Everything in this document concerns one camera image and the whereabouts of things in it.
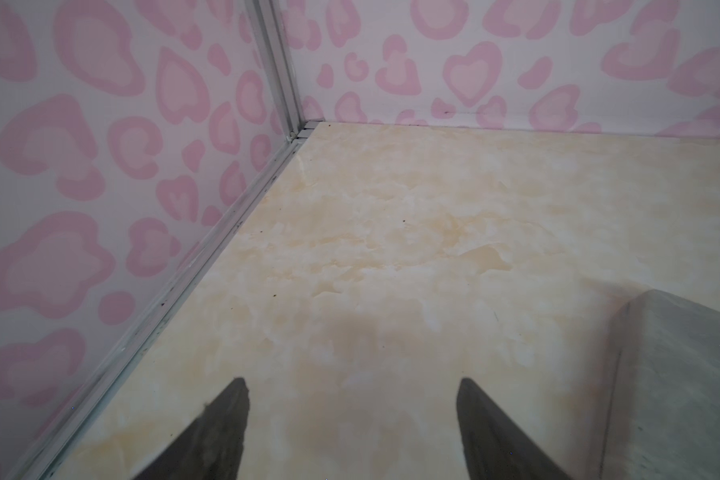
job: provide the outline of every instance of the pink leopard print wall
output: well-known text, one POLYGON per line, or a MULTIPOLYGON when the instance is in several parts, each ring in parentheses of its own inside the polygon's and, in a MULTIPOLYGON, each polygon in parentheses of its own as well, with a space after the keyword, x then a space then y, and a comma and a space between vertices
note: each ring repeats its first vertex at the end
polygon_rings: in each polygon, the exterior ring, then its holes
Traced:
POLYGON ((0 478, 285 138, 242 1, 0 1, 0 478))
POLYGON ((720 137, 720 0, 280 0, 307 118, 720 137))

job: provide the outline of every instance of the wall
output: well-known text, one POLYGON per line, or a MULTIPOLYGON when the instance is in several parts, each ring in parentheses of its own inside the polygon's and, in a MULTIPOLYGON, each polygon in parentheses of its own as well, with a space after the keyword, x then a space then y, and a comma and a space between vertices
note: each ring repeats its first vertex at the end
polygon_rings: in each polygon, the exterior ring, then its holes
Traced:
POLYGON ((720 0, 280 0, 306 116, 720 136, 720 0))
POLYGON ((243 8, 0 2, 0 478, 282 146, 243 8))

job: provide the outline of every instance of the vertical metal profile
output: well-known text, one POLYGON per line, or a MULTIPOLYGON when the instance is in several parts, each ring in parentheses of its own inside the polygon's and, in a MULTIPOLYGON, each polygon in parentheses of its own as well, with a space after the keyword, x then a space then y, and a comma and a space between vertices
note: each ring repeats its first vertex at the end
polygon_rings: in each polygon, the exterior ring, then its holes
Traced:
POLYGON ((272 96, 275 97, 280 121, 290 139, 294 139, 304 127, 304 113, 277 2, 278 0, 246 0, 246 8, 256 44, 262 50, 264 70, 269 79, 272 96))

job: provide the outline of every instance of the marble-patterned floor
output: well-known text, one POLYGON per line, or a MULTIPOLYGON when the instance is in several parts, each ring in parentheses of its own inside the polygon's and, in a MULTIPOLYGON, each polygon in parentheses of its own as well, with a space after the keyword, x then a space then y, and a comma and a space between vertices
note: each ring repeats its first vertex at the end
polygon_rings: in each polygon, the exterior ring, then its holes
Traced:
POLYGON ((720 141, 321 124, 54 478, 131 478, 236 376, 240 479, 466 479, 462 376, 582 478, 649 288, 720 310, 720 141))

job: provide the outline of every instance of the beige marble surface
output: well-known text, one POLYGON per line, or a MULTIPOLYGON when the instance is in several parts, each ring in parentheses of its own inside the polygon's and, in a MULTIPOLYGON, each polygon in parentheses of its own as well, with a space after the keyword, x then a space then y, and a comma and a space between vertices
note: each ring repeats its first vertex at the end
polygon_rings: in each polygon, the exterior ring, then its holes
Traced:
POLYGON ((462 376, 582 478, 649 288, 720 310, 720 141, 321 124, 54 478, 130 478, 235 376, 240 479, 466 479, 462 376))

